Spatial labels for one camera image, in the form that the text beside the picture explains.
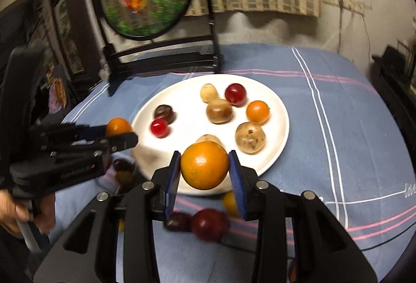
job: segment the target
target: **blue tablecloth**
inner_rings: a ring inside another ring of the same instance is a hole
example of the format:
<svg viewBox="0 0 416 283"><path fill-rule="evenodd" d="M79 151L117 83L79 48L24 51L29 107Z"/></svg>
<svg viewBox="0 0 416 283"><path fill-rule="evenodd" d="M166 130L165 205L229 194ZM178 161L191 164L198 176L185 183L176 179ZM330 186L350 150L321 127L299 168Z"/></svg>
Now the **blue tablecloth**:
<svg viewBox="0 0 416 283"><path fill-rule="evenodd" d="M373 266L379 280L403 253L415 227L416 181L399 129L377 92L349 60L316 49L279 45L221 46L224 73L262 82L282 99L290 133L283 153L263 175L282 191L311 189L348 230ZM198 73L136 77L113 97L103 82L65 119L78 124L106 124L113 117L132 121L138 110L166 87ZM100 178L57 193L56 239L100 191L114 193L114 170ZM222 210L219 197L179 196L176 209ZM154 222L161 282L249 282L256 223L232 220L223 244L203 243L192 234L169 233ZM293 236L288 226L289 253Z"/></svg>

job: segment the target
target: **orange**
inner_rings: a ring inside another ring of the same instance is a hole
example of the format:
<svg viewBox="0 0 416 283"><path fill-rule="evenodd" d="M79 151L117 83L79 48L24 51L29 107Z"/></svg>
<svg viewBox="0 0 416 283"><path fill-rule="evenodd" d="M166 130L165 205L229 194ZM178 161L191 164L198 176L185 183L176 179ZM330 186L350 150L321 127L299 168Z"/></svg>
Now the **orange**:
<svg viewBox="0 0 416 283"><path fill-rule="evenodd" d="M260 100L256 100L249 103L245 111L245 114L247 115L247 119L249 119L250 121L262 124L268 120L270 115L270 108L267 105L267 103Z"/></svg>
<svg viewBox="0 0 416 283"><path fill-rule="evenodd" d="M223 196L223 206L228 215L240 217L237 209L236 197L233 191L229 191Z"/></svg>
<svg viewBox="0 0 416 283"><path fill-rule="evenodd" d="M132 126L126 119L115 117L107 124L105 130L106 136L113 136L118 134L130 133L133 131Z"/></svg>
<svg viewBox="0 0 416 283"><path fill-rule="evenodd" d="M200 190L217 187L229 168L223 147L212 141L191 144L180 159L180 170L186 183Z"/></svg>

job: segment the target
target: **dark red fruit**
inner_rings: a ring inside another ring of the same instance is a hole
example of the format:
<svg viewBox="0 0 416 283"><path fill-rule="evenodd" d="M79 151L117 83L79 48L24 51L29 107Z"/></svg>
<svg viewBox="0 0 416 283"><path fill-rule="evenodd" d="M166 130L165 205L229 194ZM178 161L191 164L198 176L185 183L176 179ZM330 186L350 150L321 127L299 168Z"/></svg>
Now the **dark red fruit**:
<svg viewBox="0 0 416 283"><path fill-rule="evenodd" d="M113 162L115 171L128 171L133 173L133 165L131 162L128 162L124 158L116 158Z"/></svg>
<svg viewBox="0 0 416 283"><path fill-rule="evenodd" d="M150 125L150 131L158 138L165 137L169 134L168 123L165 119L156 119Z"/></svg>
<svg viewBox="0 0 416 283"><path fill-rule="evenodd" d="M167 104L161 104L157 106L155 112L153 113L154 119L165 119L168 124L171 124L175 119L175 113L171 106Z"/></svg>
<svg viewBox="0 0 416 283"><path fill-rule="evenodd" d="M192 216L186 213L173 212L169 220L163 221L163 226L169 231L191 231Z"/></svg>
<svg viewBox="0 0 416 283"><path fill-rule="evenodd" d="M247 92L239 83L232 83L225 90L225 98L232 105L240 106L245 103Z"/></svg>
<svg viewBox="0 0 416 283"><path fill-rule="evenodd" d="M192 216L192 232L203 241L220 242L230 229L225 214L215 209L203 209Z"/></svg>

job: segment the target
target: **red cherry tomato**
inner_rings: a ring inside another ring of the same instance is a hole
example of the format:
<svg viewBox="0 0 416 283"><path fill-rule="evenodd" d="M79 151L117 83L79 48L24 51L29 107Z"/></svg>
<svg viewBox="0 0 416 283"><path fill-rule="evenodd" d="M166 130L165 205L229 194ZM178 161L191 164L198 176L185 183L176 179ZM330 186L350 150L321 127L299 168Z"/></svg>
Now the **red cherry tomato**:
<svg viewBox="0 0 416 283"><path fill-rule="evenodd" d="M150 125L150 131L158 138L165 137L169 133L168 123L164 119L153 120Z"/></svg>
<svg viewBox="0 0 416 283"><path fill-rule="evenodd" d="M245 103L247 92L239 83L232 83L225 90L225 98L232 105L240 106Z"/></svg>
<svg viewBox="0 0 416 283"><path fill-rule="evenodd" d="M220 242L230 229L225 214L215 209L203 209L192 216L192 232L203 241Z"/></svg>

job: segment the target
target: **black stand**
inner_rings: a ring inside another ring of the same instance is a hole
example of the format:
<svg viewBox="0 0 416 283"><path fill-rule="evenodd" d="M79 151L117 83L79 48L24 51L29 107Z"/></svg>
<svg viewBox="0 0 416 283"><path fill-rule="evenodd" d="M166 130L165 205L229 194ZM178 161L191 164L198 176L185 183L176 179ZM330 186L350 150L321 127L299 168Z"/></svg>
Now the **black stand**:
<svg viewBox="0 0 416 283"><path fill-rule="evenodd" d="M218 45L218 37L215 28L214 12L211 0L207 0L209 28L211 32L209 35L152 42L144 46L134 47L121 52L116 52L113 44L109 43L108 38L104 32L103 25L101 23L101 19L104 18L104 16L100 6L100 1L92 0L92 2L97 17L99 30L105 43L103 53L111 70L111 75L109 78L110 96L115 93L119 85L124 80L138 74L151 72L167 73L174 70L188 72L190 71L190 68L194 68L194 72L219 73L221 71L223 56L220 53L220 48ZM122 56L147 51L149 49L202 41L212 41L212 53L201 53L195 50L192 52L182 52L168 56L156 56L127 63L122 63L119 60L119 58Z"/></svg>

